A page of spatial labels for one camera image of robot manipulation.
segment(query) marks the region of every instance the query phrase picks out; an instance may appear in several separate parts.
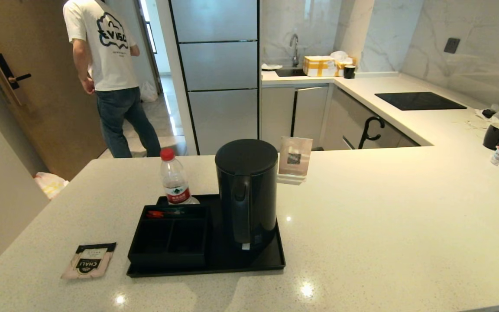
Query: stainless steel refrigerator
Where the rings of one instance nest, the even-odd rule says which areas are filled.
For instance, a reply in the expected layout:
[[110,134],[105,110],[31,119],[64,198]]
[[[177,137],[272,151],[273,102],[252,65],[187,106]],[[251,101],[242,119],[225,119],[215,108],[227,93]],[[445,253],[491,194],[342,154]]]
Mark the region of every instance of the stainless steel refrigerator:
[[170,0],[200,155],[258,134],[258,0]]

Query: floor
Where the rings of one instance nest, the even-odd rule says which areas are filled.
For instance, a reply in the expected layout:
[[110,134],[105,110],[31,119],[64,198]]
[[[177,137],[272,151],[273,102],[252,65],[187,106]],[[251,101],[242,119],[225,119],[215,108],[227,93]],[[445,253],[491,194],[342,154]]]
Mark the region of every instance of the floor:
[[[142,103],[142,105],[147,119],[149,119],[155,128],[161,147],[170,147],[175,150],[177,156],[184,156],[187,154],[186,140],[184,139],[182,121],[178,112],[178,103],[174,87],[172,86],[171,76],[161,75],[161,85],[163,86],[163,93],[159,94],[158,99]],[[145,149],[140,142],[140,138],[132,125],[126,120],[123,126],[123,133],[128,141],[132,155],[134,157],[144,156]],[[99,156],[99,159],[104,158],[113,158],[108,149]]]

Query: black cup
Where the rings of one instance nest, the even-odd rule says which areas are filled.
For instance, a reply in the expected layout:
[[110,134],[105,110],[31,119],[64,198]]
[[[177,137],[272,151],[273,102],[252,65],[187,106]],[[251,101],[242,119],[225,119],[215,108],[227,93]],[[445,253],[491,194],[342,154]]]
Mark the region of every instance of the black cup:
[[499,145],[499,123],[493,123],[486,130],[483,145],[491,150],[496,150]]
[[355,77],[355,66],[354,65],[346,65],[344,67],[344,78],[353,79]]

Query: electrical outlet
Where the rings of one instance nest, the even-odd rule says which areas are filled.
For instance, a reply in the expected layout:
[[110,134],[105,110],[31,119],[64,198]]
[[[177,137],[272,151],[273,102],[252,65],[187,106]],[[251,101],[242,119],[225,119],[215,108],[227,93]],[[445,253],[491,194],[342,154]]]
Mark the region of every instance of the electrical outlet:
[[448,38],[448,42],[446,42],[446,47],[444,48],[444,52],[448,53],[456,53],[457,46],[459,46],[459,39],[457,38]]

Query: kettle lid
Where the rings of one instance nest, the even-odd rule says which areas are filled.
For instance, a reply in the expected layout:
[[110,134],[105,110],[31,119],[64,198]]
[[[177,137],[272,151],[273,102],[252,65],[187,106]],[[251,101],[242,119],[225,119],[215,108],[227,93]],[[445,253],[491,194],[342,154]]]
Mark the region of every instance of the kettle lid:
[[255,176],[273,168],[279,155],[268,142],[255,139],[224,144],[215,156],[215,164],[228,174]]

